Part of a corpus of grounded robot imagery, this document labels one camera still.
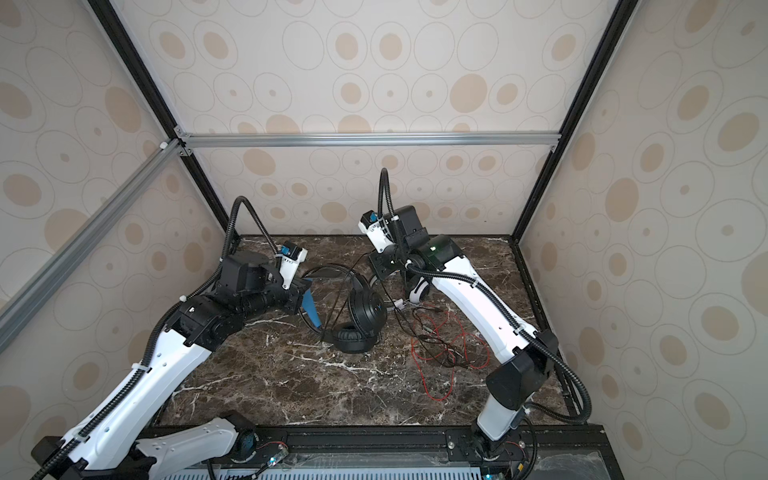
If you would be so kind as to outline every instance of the marble tabletop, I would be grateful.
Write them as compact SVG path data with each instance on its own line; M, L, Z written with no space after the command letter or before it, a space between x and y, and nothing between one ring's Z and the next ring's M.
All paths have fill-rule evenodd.
M364 237L275 237L277 243L291 240L309 251L300 274L321 263L352 265L370 251ZM456 237L483 280L523 319L535 323L531 306L506 238ZM241 249L269 253L260 237L243 239ZM371 276L365 259L356 267ZM323 280L327 292L313 287L321 317L336 297L339 280ZM394 277L386 283L392 297L402 297L402 287ZM346 298L346 291L338 304ZM485 348L471 333L477 329L442 293L433 291L428 301L442 312L421 312L440 324L455 314L440 329L441 337L460 345L466 338L471 364L486 363ZM339 322L349 316L342 311ZM409 322L414 319L405 311ZM488 391L484 379L498 366L490 355L484 368L445 368L435 360L419 360L419 374L411 349L411 336L390 313L379 344L362 355L347 355L328 344L319 343L298 316L269 313L252 319L232 335L211 357L195 369L174 392L161 416L161 425L189 425L207 422L227 410L237 410L260 425L468 425L482 410ZM427 357L421 346L415 353ZM425 385L435 399L430 399ZM554 375L544 384L535 400L559 412L566 412L560 386ZM534 423L555 424L534 411Z

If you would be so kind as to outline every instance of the red wire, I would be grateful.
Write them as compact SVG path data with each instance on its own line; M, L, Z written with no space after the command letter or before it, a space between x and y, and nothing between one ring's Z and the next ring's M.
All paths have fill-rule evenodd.
M429 303L424 303L424 305L425 306L430 306L432 308L435 308L433 305L431 305ZM454 337L454 339L452 340L451 344L453 344L453 342L455 342L459 337L462 338L462 346L464 348L464 358L467 359L467 361L469 361L468 360L469 357L468 357L468 353L467 353L467 336L474 336L480 342L480 344L483 346L483 348L485 348L485 362L482 365L480 365L480 366L475 366L475 365L470 364L470 366L469 366L470 369L476 369L476 370L484 369L491 362L491 350L489 349L488 344L483 339L481 339L479 336L475 335L474 333L467 333L464 330L464 325L462 325L461 320L459 320L459 318L453 312L447 312L447 314L445 316L445 320L443 320L442 323L440 323L439 325L437 324L437 322L432 317L427 316L427 315L424 315L424 317L427 320L429 320L429 322L432 324L432 327L433 327L432 328L432 335L434 335L435 338L437 338L438 340L442 340L440 338L440 329L446 323L448 323L451 318L456 320L456 322L458 324L458 327L461 330L461 333L459 333L456 337ZM414 331L415 331L415 328L416 328L416 319L413 320L413 330ZM451 392L453 392L453 385L454 385L454 381L455 381L456 357L455 357L454 353L449 349L448 345L443 345L443 350L440 353L438 353L437 355L434 355L432 357L427 358L427 357L420 356L416 352L416 341L417 341L417 339L411 338L411 358L413 358L413 362L416 364L416 368L419 371L419 375L422 377L422 385L424 385L424 392L427 394L427 396L430 399L432 399L432 400L434 400L436 402L442 402L443 400L447 399L451 395ZM437 399L437 398L433 397L432 394L429 393L429 389L427 388L426 378L424 377L424 372L422 371L422 367L419 365L419 361L417 360L417 358L428 362L429 360L434 360L434 359L439 358L444 353L447 353L448 355L451 356L451 361L452 361L452 363L454 365L453 367L451 367L451 386L448 389L448 393L446 393L443 397Z
M281 444L282 446L284 446L285 448L288 448L288 445L286 445L286 443L285 443L285 442L267 442L267 443L265 443L264 445L262 445L262 446L260 446L260 447L256 447L256 450L258 450L258 449L263 449L263 448L264 448L264 447L266 447L267 445L272 445L273 443L279 443L279 444Z

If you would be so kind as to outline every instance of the tangled wires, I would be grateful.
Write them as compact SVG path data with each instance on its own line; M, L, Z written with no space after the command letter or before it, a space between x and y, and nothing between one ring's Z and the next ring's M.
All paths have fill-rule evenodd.
M429 322L429 325L425 325L424 319L421 315L419 315L419 310L436 310L434 306L431 306L429 304L425 304L426 307L419 306L413 309L412 316L413 316L413 324L411 331L415 332L417 328L421 329L423 332L427 332L426 334L420 333L417 334L415 337L412 336L411 338L411 358L413 358L413 362L416 364L416 368L419 371L419 375L422 377L422 385L424 385L424 391L426 392L427 396L435 400L436 402L441 402L445 399L447 399L451 392L453 391L453 383L455 380L455 369L456 367L470 369L470 370L480 370L484 369L488 364L491 362L491 349L488 347L488 344L481 339L479 336L475 335L474 333L468 333L466 330L464 330L464 325L462 324L462 321L459 319L458 316L456 316L453 312L445 312L445 319L441 323L437 323L432 317L428 315L424 315L424 319L426 319ZM444 326L451 325L452 321L458 324L459 327L459 333L451 339L450 342L446 342L441 336L440 336L440 329ZM469 354L467 351L467 337L475 339L479 345L485 350L485 361L480 363L480 360L477 362L473 362L469 359ZM456 346L457 340L461 339L461 348L458 348ZM422 356L417 352L417 347L421 343L421 347L423 349L425 348L425 344L432 344L432 345L438 345L440 350L437 353L430 352L429 349L426 349L429 356ZM419 364L419 360L423 360L425 362L434 360L441 366L444 366L446 368L451 369L451 380L450 380L450 387L448 392L441 398L436 398L432 396L431 393L429 393L429 389L427 388L427 382L426 378L424 377L424 372L422 371L422 366Z

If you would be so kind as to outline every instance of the polka dot wall panel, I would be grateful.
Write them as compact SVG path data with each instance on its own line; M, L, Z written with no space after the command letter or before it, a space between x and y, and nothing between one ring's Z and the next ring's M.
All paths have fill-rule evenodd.
M164 135L77 0L0 2L0 307Z
M646 2L522 242L625 478L764 478L768 6Z
M413 205L430 233L509 234L549 147L202 148L225 205L244 195L270 233L357 234L389 170L396 207ZM259 233L245 210L237 228Z
M0 354L0 478L30 477L32 446L117 386L167 308L212 274L222 243L183 164L171 162Z
M615 0L126 0L184 130L558 130Z

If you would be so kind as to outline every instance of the black rail base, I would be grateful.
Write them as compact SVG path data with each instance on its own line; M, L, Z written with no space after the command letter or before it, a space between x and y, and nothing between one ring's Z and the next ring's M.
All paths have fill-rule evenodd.
M502 449L496 458L480 457L471 446L470 425L263 426L254 425L237 412L227 412L222 417L235 425L238 432L255 433L258 438L255 444L260 446L244 463L233 460L231 455L211 460L222 468L259 468L278 452L279 442L287 445L290 451L283 460L285 466L300 465L313 458L338 458L338 455L356 458L361 462L357 466L408 466L408 458L422 455L433 465L469 465L479 467L483 475L494 475L508 473L510 462L515 465L523 459L522 451L513 445L507 445L508 448ZM149 427L139 438L170 435L194 426ZM540 456L553 452L583 455L596 452L602 457L611 479L623 480L611 444L599 425L537 425L535 428ZM507 441L530 445L531 436L521 427L513 431ZM392 464L383 465L381 461L391 461Z

